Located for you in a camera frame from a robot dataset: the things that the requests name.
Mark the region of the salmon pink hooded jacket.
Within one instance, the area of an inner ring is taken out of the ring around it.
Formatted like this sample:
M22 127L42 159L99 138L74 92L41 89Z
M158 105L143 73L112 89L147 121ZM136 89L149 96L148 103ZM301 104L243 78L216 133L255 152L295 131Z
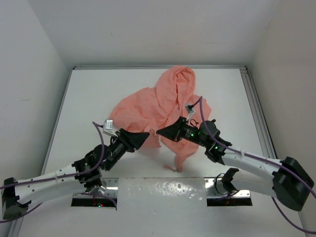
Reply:
M161 128L173 124L179 117L187 117L185 105L195 103L196 76L185 66L165 71L156 86L143 88L122 99L112 110L114 125L130 132L148 132L145 148L159 148L164 143L176 154L175 171L182 172L185 160L198 150L198 145L186 140L176 143L157 134Z

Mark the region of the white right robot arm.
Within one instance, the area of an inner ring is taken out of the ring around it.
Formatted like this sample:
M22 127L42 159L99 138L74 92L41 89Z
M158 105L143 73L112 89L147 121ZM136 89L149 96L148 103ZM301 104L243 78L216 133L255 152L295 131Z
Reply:
M200 145L205 148L204 154L209 160L229 166L221 183L230 194L250 190L276 198L291 210L301 211L314 187L313 180L296 159L271 159L237 150L220 137L215 120L207 120L196 127L179 117L174 124L159 129L157 134L173 142L185 139Z

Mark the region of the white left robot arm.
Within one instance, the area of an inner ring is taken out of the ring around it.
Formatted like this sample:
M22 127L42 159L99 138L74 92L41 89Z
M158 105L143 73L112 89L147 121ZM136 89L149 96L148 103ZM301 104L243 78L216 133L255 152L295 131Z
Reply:
M111 136L108 146L101 143L84 158L55 172L25 180L5 179L0 188L2 222L26 215L31 205L39 206L45 201L101 187L101 171L110 171L125 153L140 149L149 135L120 129Z

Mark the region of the metal zipper pull pink tab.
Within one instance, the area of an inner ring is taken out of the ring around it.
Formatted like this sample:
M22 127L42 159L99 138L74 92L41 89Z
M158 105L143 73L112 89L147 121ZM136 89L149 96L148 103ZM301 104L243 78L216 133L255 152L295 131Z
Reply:
M168 165L168 164L164 164L163 168L171 170L172 172L179 172L177 167L172 167L171 165Z

